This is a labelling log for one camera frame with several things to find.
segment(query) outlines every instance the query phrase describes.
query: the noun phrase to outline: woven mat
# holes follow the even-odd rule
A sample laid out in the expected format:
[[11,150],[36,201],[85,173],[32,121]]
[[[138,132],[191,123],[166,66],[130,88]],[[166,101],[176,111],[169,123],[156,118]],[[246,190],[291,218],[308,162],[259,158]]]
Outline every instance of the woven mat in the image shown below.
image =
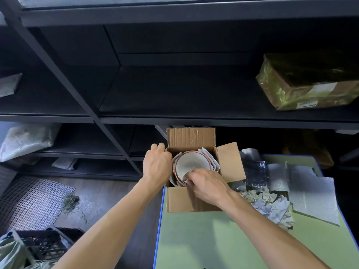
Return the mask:
[[16,179],[0,198],[0,236],[8,230],[43,230],[60,215],[70,187],[48,179]]

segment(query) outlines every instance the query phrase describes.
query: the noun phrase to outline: green tabletop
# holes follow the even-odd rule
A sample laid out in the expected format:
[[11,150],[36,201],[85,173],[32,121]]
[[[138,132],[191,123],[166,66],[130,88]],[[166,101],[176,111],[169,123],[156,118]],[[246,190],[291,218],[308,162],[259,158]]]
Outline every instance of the green tabletop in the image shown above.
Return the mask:
[[[312,166],[322,176],[312,157],[263,155],[263,160]],[[249,239],[224,212],[167,213],[166,202],[163,203],[154,268],[267,268]],[[357,245],[341,213],[338,214],[340,227],[293,213],[296,224],[289,232],[332,269],[357,269]]]

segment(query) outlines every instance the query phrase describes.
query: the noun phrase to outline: open cardboard box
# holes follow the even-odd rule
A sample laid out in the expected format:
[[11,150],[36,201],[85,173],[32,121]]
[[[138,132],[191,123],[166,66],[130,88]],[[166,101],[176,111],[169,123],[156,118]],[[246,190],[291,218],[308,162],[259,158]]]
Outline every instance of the open cardboard box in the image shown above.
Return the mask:
[[[228,182],[239,181],[246,178],[242,160],[236,142],[216,147],[215,128],[168,128],[167,151],[173,156],[180,152],[197,150],[204,147],[218,161],[219,173]],[[173,187],[171,182],[166,183],[167,212],[204,212],[220,211],[216,206],[210,205],[195,197],[194,192],[187,187]]]

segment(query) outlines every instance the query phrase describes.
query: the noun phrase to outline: person's left arm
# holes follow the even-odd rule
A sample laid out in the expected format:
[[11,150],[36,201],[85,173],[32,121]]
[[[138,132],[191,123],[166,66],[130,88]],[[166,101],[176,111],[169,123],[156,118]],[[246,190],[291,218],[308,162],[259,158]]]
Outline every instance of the person's left arm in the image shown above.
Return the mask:
[[143,161],[143,177],[97,221],[53,269],[113,269],[150,200],[171,175],[172,155],[153,144]]

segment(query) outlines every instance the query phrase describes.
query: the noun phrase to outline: person's left hand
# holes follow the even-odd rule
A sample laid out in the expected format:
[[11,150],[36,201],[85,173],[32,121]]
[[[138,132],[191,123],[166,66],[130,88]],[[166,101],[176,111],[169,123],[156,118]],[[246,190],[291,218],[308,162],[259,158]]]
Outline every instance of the person's left hand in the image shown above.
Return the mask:
[[158,146],[152,144],[151,150],[147,151],[143,160],[143,178],[149,185],[155,186],[157,191],[164,186],[172,173],[172,154],[164,149],[163,143]]

